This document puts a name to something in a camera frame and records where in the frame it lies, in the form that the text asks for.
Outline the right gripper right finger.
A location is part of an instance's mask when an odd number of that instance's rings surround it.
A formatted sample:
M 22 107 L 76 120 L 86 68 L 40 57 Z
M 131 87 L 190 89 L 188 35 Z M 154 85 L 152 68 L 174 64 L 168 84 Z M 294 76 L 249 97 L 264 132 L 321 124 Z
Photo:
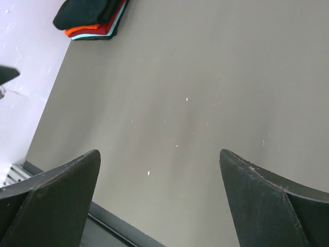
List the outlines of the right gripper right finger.
M 328 193 L 223 149 L 220 169 L 240 246 L 328 246 Z

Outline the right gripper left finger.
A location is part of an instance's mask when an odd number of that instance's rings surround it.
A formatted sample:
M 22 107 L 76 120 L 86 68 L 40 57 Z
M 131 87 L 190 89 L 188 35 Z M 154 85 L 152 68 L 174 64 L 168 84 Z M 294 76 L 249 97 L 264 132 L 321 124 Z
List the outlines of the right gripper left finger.
M 1 246 L 79 246 L 100 164 L 91 150 L 1 188 Z

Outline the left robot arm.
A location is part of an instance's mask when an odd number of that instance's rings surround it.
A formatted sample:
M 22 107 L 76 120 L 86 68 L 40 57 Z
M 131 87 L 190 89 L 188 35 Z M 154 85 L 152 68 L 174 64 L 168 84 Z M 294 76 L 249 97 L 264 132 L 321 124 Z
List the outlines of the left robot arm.
M 20 72 L 15 67 L 0 65 L 0 85 L 1 85 L 1 99 L 4 98 L 3 85 L 15 79 L 20 75 Z

